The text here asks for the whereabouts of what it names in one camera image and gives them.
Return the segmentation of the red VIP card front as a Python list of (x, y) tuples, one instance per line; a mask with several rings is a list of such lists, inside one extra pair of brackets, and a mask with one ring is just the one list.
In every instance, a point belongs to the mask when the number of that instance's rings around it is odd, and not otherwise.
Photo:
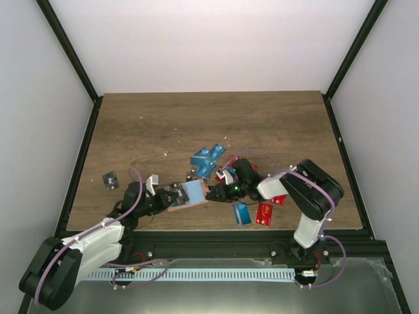
[(273, 208), (272, 204), (264, 202), (259, 203), (255, 222), (263, 226), (270, 226)]

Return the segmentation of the black VIP card front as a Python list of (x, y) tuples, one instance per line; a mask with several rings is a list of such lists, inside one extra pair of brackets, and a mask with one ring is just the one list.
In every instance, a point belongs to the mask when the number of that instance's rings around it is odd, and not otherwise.
[(189, 197), (183, 185), (180, 182), (172, 183), (165, 188), (169, 192), (175, 192), (177, 197), (172, 203), (172, 207), (179, 207), (185, 205), (189, 201)]

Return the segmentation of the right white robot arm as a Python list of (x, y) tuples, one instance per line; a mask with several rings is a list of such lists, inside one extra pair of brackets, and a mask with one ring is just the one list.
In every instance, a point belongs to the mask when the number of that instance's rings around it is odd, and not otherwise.
[(344, 197), (341, 184), (309, 159), (265, 178), (245, 158), (234, 161), (232, 170), (237, 181), (210, 186), (206, 199), (232, 203), (246, 197), (253, 201), (268, 201), (277, 196), (290, 196), (301, 210), (290, 254), (294, 261), (307, 263), (314, 256), (325, 223)]

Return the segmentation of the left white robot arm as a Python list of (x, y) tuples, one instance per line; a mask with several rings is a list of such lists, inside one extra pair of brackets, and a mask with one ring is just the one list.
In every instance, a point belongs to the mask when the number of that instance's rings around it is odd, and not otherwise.
[(95, 226), (71, 237), (41, 243), (18, 288), (50, 310), (62, 307), (88, 274), (107, 263), (127, 264), (134, 256), (131, 236), (144, 216), (167, 210), (178, 198), (167, 188), (132, 182), (124, 197)]

